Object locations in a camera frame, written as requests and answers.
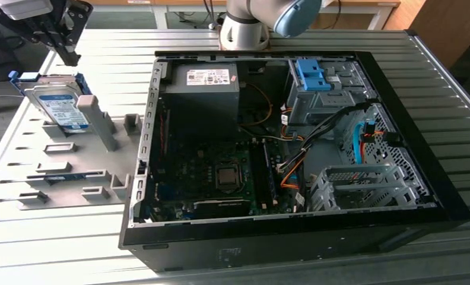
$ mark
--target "power supply label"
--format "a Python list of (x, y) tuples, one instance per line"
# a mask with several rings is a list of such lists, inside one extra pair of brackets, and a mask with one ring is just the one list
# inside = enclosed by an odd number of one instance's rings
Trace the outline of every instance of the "power supply label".
[(40, 104), (67, 132), (86, 132), (90, 122), (72, 95), (42, 95)]
[(191, 69), (187, 85), (230, 85), (228, 69)]

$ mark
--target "motherboard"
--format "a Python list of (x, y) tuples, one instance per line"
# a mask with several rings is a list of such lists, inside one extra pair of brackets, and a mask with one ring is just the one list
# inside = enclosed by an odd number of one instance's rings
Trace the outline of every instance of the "motherboard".
[(292, 211), (292, 194), (284, 195), (278, 187), (275, 169), (283, 162), (278, 140), (194, 145), (175, 142), (166, 157), (155, 189), (155, 198), (162, 203), (155, 214), (160, 220)]

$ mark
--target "open computer case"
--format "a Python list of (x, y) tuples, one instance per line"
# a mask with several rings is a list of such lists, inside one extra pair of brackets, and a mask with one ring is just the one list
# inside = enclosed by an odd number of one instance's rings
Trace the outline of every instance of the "open computer case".
[(156, 271), (391, 251), (470, 220), (368, 52), (158, 52), (120, 248)]

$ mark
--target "blue hard drive label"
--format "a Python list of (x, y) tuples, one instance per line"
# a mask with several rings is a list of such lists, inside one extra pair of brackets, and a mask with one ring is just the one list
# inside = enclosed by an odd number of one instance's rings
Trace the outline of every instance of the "blue hard drive label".
[(47, 113), (67, 132), (86, 132), (90, 122), (72, 95), (42, 95), (39, 98)]

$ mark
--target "expansion slot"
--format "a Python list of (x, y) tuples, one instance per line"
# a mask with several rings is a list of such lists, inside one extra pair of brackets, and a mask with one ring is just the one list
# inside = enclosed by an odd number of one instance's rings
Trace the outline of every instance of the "expansion slot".
[(270, 209), (274, 205), (274, 193), (276, 193), (271, 164), (268, 162), (264, 142), (250, 144), (251, 170), (254, 173), (255, 193), (258, 196), (258, 206), (260, 209)]

